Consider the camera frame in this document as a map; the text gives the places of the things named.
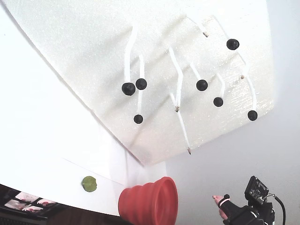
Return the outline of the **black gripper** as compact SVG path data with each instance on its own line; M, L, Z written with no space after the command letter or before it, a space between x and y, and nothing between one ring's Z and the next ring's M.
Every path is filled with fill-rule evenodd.
M228 196L213 196L225 225L264 225L264 220L260 219L249 207L238 207L230 201Z

